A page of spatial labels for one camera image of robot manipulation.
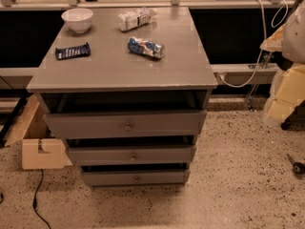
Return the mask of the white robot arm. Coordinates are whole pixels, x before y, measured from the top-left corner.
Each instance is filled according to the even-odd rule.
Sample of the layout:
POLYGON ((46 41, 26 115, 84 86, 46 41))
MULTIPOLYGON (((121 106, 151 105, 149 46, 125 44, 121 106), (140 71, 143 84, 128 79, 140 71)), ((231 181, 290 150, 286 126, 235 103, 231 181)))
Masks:
POLYGON ((276 72, 264 106, 264 123, 280 126, 305 101, 305 1, 260 48, 279 52, 292 63, 289 69, 276 72))

